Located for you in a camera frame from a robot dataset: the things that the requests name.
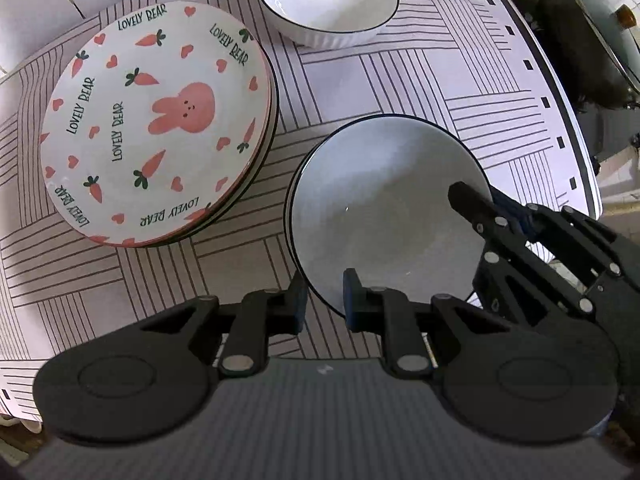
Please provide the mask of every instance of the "bunny ear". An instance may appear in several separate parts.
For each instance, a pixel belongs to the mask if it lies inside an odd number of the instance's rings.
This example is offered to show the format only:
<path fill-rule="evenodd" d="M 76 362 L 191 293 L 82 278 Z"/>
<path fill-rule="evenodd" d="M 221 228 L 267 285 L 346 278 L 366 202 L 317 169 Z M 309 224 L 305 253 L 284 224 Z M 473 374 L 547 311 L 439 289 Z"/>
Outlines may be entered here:
<path fill-rule="evenodd" d="M 171 113 L 172 108 L 174 108 L 175 101 L 175 97 L 163 97 L 162 99 L 158 99 L 151 109 L 156 114 L 168 114 Z"/>
<path fill-rule="evenodd" d="M 167 114 L 149 123 L 149 133 L 153 135 L 165 134 L 180 125 L 180 116 Z"/>

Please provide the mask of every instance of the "white bowl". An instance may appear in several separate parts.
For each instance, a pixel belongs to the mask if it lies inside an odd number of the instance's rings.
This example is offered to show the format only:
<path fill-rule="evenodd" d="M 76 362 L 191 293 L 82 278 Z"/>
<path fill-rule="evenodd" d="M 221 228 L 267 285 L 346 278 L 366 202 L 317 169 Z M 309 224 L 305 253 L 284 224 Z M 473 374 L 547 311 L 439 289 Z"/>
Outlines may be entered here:
<path fill-rule="evenodd" d="M 400 0 L 260 0 L 267 19 L 296 43 L 318 49 L 364 43 L 379 33 Z"/>
<path fill-rule="evenodd" d="M 341 315 L 349 267 L 364 286 L 396 288 L 412 301 L 437 293 L 466 300 L 484 239 L 449 205 L 459 180 L 491 199 L 476 158 L 436 124 L 394 114 L 346 124 L 302 162 L 287 191 L 296 266 Z"/>

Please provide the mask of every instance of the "striped tablecloth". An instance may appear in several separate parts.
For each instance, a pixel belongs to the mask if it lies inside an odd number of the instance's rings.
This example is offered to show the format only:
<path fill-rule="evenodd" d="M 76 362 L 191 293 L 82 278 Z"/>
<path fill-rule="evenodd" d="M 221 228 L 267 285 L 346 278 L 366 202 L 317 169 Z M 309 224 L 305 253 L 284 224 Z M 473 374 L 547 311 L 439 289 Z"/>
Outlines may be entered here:
<path fill-rule="evenodd" d="M 68 31 L 0 83 L 0 411 L 39 419 L 31 385 L 64 349 L 202 294 L 239 301 L 286 287 L 287 185 L 304 155 L 336 128 L 379 112 L 412 114 L 455 133 L 491 183 L 519 201 L 600 215 L 574 113 L 509 0 L 401 0 L 384 33 L 344 50 L 312 50 L 266 24 L 258 0 L 190 0 L 242 20 L 273 61 L 280 88 L 273 147 L 255 183 L 220 222 L 154 249 L 82 238 L 56 213 L 38 161 L 46 103 L 61 71 L 101 28 L 148 4 L 123 0 Z M 534 248 L 542 257 L 546 254 Z M 300 336 L 271 354 L 379 355 L 317 298 Z"/>

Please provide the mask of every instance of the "pot lid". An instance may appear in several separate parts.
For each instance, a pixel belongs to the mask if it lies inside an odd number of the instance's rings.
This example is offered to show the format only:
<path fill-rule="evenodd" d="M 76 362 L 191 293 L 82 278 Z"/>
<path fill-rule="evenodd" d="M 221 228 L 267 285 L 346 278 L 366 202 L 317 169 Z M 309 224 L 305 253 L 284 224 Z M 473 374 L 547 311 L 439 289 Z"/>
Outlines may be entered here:
<path fill-rule="evenodd" d="M 633 90 L 640 93 L 640 50 L 629 28 L 636 24 L 627 6 L 610 8 L 605 0 L 575 0 L 607 54 Z"/>

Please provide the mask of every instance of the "gray ribbed surface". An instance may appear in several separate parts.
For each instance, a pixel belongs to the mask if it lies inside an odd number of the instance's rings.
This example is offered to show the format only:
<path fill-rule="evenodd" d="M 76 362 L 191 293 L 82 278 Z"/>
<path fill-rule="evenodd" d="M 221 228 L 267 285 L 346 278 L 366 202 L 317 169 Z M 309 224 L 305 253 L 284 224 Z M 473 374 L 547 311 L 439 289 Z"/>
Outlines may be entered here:
<path fill-rule="evenodd" d="M 395 380 L 377 360 L 272 359 L 259 376 L 225 381 L 169 436 L 123 449 L 57 440 L 21 472 L 33 480 L 616 480 L 629 469 L 592 439 L 532 449 L 479 436 L 426 384 Z"/>

